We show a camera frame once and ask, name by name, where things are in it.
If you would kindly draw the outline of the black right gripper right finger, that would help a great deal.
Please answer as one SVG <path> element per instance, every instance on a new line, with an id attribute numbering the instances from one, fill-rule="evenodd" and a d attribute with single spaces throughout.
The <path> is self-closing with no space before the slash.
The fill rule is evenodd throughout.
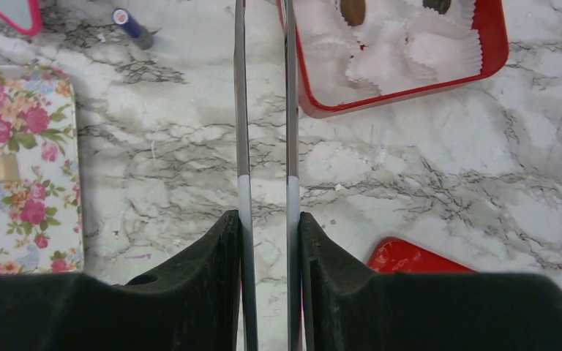
<path id="1" fill-rule="evenodd" d="M 532 273 L 378 273 L 299 222 L 309 350 L 562 350 L 562 290 Z"/>

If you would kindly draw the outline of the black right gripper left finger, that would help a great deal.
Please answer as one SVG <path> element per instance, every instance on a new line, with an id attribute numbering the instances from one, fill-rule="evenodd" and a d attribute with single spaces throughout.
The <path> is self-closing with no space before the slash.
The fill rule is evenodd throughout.
<path id="1" fill-rule="evenodd" d="M 124 285 L 84 273 L 2 275 L 0 350 L 234 350 L 240 258 L 233 210 Z"/>

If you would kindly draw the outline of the red tin lid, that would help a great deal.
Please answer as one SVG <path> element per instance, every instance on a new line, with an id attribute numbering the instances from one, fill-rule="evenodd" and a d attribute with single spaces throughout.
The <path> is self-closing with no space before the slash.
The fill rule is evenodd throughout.
<path id="1" fill-rule="evenodd" d="M 470 273 L 472 269 L 400 238 L 384 238 L 367 266 L 379 273 Z"/>

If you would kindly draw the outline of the dark heart chocolate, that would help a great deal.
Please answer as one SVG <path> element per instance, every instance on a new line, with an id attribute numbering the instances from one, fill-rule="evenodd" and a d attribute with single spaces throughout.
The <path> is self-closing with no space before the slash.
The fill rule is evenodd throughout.
<path id="1" fill-rule="evenodd" d="M 451 6 L 451 0 L 423 0 L 423 8 L 435 10 L 440 15 L 445 15 Z"/>

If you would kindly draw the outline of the floral tray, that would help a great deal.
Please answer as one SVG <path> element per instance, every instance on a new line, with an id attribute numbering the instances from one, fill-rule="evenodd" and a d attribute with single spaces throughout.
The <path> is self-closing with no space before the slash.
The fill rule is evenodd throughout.
<path id="1" fill-rule="evenodd" d="M 49 66 L 0 65 L 0 156 L 20 180 L 0 183 L 0 274 L 83 269 L 75 94 Z"/>

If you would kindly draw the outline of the red square tin box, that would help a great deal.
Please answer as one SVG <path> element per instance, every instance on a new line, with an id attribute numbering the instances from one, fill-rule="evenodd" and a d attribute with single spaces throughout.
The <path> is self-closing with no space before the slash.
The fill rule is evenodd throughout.
<path id="1" fill-rule="evenodd" d="M 279 1 L 296 98 L 328 118 L 483 80 L 509 54 L 501 1 Z"/>

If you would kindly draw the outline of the white paper cups liner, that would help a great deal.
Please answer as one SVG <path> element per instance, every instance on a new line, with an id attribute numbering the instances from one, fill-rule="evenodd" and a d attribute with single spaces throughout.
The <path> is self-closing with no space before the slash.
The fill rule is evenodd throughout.
<path id="1" fill-rule="evenodd" d="M 349 26 L 339 1 L 295 1 L 307 80 L 314 98 L 335 106 L 480 73 L 474 1 L 452 1 L 445 15 L 422 1 L 366 1 Z"/>

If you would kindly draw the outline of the small purple marker cap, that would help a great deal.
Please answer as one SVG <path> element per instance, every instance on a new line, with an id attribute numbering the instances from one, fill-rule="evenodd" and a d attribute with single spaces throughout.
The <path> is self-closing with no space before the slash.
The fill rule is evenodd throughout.
<path id="1" fill-rule="evenodd" d="M 148 50 L 154 44 L 154 39 L 146 27 L 124 8 L 115 8 L 112 13 L 113 22 L 119 26 L 132 42 L 141 50 Z"/>

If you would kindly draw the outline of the pink framed whiteboard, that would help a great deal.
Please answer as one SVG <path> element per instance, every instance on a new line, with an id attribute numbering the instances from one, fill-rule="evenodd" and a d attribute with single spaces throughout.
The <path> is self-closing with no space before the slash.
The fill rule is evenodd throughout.
<path id="1" fill-rule="evenodd" d="M 42 15 L 38 0 L 0 0 L 0 18 L 26 36 L 42 30 Z"/>

